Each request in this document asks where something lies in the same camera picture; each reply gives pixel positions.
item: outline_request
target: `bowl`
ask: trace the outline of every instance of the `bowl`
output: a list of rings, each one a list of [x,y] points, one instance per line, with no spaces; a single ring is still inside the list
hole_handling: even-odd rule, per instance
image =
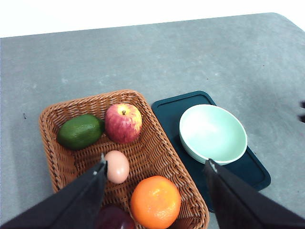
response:
[[[192,106],[183,113],[179,135],[186,152],[203,164],[209,158],[220,165],[234,162],[248,144],[240,121],[227,110],[209,104]]]

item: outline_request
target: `tray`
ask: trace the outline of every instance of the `tray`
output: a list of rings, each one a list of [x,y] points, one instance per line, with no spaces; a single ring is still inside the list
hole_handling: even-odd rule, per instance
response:
[[[207,93],[196,91],[159,100],[153,103],[152,110],[180,159],[184,163],[184,166],[190,173],[200,194],[204,198],[209,211],[213,212],[212,202],[208,194],[208,188],[203,174],[204,164],[197,162],[187,154],[179,137],[179,122],[182,114],[188,108],[198,104],[216,105]],[[268,171],[249,147],[247,147],[245,154],[240,159],[225,165],[224,167],[258,191],[267,187],[271,183]]]

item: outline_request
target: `avocado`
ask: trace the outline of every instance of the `avocado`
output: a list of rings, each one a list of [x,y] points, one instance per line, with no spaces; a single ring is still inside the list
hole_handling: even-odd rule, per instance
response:
[[[61,126],[57,133],[57,141],[69,149],[84,149],[101,137],[104,128],[103,120],[92,114],[83,114]]]

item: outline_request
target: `orange fruit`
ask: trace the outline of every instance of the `orange fruit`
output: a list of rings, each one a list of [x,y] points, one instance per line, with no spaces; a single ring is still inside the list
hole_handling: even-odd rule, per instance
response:
[[[148,229],[168,228],[177,219],[181,196],[169,179],[153,176],[142,180],[131,198],[134,219]]]

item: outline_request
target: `brown egg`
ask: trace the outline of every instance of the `brown egg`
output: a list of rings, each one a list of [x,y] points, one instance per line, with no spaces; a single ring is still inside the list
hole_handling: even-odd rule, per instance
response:
[[[129,162],[127,157],[118,150],[112,150],[105,156],[108,161],[107,178],[115,184],[123,183],[129,174]]]

